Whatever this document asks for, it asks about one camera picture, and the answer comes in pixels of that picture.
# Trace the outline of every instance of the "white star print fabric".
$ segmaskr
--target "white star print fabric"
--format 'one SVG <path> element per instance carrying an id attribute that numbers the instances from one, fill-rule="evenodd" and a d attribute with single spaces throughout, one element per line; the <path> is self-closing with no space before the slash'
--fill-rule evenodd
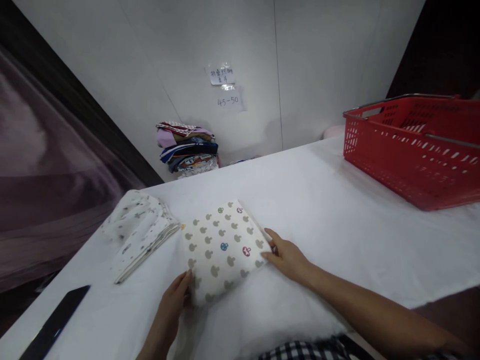
<path id="1" fill-rule="evenodd" d="M 121 284 L 180 225 L 165 203 L 144 192 L 130 190 L 100 228 L 110 242 L 119 245 L 111 271 L 114 283 Z"/>
<path id="2" fill-rule="evenodd" d="M 229 201 L 181 225 L 184 261 L 192 269 L 192 303 L 204 306 L 219 299 L 266 260 L 268 235 L 238 200 Z"/>

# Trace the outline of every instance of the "white tablecloth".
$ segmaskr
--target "white tablecloth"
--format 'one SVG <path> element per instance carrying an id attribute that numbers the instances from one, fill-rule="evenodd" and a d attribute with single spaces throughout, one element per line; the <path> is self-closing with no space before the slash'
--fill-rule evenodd
<path id="1" fill-rule="evenodd" d="M 342 147 L 342 138 L 331 138 L 146 191 L 180 221 L 238 198 L 315 264 L 409 308 L 480 284 L 480 204 L 422 212 L 346 162 Z M 97 231 L 0 339 L 0 359 L 18 359 L 63 296 L 86 284 L 46 358 L 134 359 L 164 290 L 185 270 L 179 239 L 178 232 L 113 285 L 114 252 Z M 180 334 L 176 347 L 196 359 L 232 359 L 344 330 L 321 300 L 271 266 L 198 317 L 188 343 Z"/>

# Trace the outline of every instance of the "phone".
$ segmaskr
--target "phone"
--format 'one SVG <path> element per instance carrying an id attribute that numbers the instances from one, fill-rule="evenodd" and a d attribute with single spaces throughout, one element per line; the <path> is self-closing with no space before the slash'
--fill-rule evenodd
<path id="1" fill-rule="evenodd" d="M 59 338 L 65 325 L 67 325 L 89 289 L 90 285 L 87 285 L 66 293 L 30 345 L 28 345 L 20 360 L 42 360 L 47 356 L 50 348 Z"/>

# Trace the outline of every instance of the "sheer curtain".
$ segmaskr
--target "sheer curtain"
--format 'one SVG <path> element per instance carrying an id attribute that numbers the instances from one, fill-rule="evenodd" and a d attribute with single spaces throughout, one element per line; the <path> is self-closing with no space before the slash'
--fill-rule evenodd
<path id="1" fill-rule="evenodd" d="M 61 269 L 144 187 L 0 46 L 0 292 Z"/>

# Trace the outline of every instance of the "handwritten note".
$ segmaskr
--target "handwritten note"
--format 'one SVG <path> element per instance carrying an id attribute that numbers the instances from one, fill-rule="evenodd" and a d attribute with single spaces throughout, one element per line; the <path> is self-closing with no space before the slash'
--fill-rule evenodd
<path id="1" fill-rule="evenodd" d="M 236 86 L 231 90 L 217 90 L 215 95 L 215 107 L 219 110 L 229 113 L 247 111 L 241 86 Z"/>
<path id="2" fill-rule="evenodd" d="M 228 62 L 224 62 L 218 67 L 213 67 L 210 64 L 207 68 L 210 75 L 210 83 L 212 85 L 223 85 L 235 83 L 234 69 Z"/>

